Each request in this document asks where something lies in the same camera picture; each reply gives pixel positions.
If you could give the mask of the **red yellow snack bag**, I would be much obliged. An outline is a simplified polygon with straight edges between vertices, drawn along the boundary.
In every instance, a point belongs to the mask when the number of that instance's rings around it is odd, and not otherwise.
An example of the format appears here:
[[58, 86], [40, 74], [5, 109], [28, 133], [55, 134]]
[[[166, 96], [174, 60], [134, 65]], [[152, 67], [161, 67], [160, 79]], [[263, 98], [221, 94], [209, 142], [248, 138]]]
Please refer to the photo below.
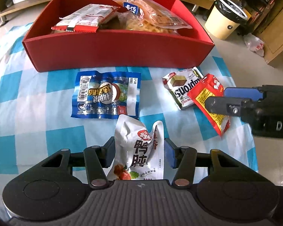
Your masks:
[[224, 97], [224, 87], [212, 74], [204, 76], [189, 92], [188, 97], [201, 110], [214, 130], [222, 136], [230, 126], [229, 117], [214, 110], [218, 97]]

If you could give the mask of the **white duck gizzard packet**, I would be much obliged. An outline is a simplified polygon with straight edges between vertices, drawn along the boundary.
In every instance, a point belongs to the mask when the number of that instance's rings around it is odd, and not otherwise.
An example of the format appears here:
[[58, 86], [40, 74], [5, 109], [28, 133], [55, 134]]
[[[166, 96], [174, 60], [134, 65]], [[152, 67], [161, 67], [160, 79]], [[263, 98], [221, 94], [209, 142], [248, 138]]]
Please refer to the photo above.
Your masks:
[[137, 119], [120, 115], [116, 123], [115, 157], [108, 180], [164, 178], [164, 125], [158, 120], [148, 131]]

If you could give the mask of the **Kapron wafer packet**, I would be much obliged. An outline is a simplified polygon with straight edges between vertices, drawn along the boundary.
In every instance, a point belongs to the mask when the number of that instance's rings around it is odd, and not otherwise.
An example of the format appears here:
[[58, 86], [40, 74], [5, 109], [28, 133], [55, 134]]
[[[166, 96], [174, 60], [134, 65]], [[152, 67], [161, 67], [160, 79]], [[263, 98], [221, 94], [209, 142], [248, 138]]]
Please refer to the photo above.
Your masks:
[[197, 67], [193, 67], [165, 75], [162, 77], [162, 83], [178, 108], [183, 110], [194, 104], [188, 93], [201, 79], [203, 79], [201, 71]]

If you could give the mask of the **blue coconut jelly packet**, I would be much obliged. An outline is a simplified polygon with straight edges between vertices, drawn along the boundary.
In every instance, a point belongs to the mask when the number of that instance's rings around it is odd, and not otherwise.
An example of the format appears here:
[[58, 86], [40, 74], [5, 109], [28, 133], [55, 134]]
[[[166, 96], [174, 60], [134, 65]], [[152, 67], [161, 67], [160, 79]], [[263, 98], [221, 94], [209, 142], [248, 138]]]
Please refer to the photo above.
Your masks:
[[80, 71], [72, 96], [73, 118], [138, 118], [141, 73]]

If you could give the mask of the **orange spicy strips packet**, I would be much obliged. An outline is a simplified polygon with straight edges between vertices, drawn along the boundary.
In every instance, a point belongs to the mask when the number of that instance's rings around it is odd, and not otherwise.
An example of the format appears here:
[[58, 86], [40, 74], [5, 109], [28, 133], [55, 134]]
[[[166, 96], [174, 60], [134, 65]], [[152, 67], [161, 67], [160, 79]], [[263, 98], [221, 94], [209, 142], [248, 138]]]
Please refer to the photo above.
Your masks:
[[163, 29], [191, 29], [187, 22], [171, 12], [169, 9], [153, 0], [113, 0], [123, 6], [138, 19], [147, 21], [153, 26]]

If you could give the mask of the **waffle snack clear bag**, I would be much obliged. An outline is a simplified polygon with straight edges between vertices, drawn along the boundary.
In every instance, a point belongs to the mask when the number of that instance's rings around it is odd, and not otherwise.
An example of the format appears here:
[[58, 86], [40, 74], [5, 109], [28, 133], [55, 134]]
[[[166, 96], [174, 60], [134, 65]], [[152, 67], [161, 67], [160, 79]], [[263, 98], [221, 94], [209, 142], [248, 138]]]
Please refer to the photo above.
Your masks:
[[138, 19], [138, 17], [131, 12], [119, 13], [118, 19], [121, 27], [125, 30], [178, 35], [177, 30], [154, 26], [146, 20]]

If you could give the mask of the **red white small packet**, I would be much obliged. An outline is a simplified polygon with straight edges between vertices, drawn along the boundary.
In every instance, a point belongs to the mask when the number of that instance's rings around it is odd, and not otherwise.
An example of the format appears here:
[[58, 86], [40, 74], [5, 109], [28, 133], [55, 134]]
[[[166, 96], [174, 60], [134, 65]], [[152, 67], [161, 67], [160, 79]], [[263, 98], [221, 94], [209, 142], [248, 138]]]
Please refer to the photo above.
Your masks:
[[52, 30], [95, 33], [102, 24], [116, 17], [118, 10], [117, 6], [88, 4], [70, 15], [60, 17]]

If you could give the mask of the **white plastic bag on floor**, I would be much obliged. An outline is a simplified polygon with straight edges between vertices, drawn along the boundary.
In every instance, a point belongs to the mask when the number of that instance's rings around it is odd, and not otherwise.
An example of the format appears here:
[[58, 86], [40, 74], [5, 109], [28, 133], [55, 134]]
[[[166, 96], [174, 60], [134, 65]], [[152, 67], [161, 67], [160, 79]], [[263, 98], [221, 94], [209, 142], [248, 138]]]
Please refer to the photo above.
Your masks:
[[264, 57], [264, 42], [260, 38], [248, 33], [243, 36], [243, 41], [250, 51]]

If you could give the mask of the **blue white checkered cloth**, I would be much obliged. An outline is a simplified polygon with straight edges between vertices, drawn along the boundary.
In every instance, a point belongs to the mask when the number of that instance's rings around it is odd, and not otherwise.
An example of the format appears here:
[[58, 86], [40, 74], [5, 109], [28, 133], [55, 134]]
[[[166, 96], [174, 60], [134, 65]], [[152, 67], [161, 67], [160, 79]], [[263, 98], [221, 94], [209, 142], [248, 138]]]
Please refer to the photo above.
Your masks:
[[[61, 148], [81, 152], [104, 144], [116, 124], [112, 119], [71, 117], [78, 70], [37, 72], [22, 45], [30, 27], [15, 26], [0, 35], [0, 218], [4, 221], [8, 214], [2, 191], [10, 180]], [[160, 120], [165, 136], [177, 145], [193, 146], [203, 153], [217, 148], [258, 170], [249, 125], [232, 118], [230, 128], [219, 136], [196, 106], [179, 110], [161, 80], [171, 72], [169, 68], [99, 69], [101, 73], [109, 71], [141, 74], [139, 118], [148, 130]]]

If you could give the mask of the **yellow trash bin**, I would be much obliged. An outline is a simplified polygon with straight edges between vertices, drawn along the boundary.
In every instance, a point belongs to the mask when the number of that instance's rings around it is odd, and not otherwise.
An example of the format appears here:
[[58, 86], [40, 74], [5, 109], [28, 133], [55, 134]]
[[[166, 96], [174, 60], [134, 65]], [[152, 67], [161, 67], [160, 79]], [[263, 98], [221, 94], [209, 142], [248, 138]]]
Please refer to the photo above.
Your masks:
[[205, 22], [205, 29], [218, 39], [225, 40], [241, 24], [248, 21], [247, 14], [231, 0], [215, 0]]

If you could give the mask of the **red cardboard box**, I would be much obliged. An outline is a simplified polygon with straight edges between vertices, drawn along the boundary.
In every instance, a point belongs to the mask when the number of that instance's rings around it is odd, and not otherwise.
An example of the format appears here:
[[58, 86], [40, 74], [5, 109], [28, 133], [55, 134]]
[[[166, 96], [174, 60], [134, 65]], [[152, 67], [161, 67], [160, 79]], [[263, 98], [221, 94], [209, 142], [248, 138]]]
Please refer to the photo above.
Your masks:
[[39, 72], [88, 67], [199, 66], [214, 47], [210, 36], [180, 0], [153, 0], [186, 21], [178, 34], [129, 30], [94, 33], [53, 33], [60, 17], [88, 4], [112, 5], [112, 0], [52, 0], [38, 16], [22, 44]]

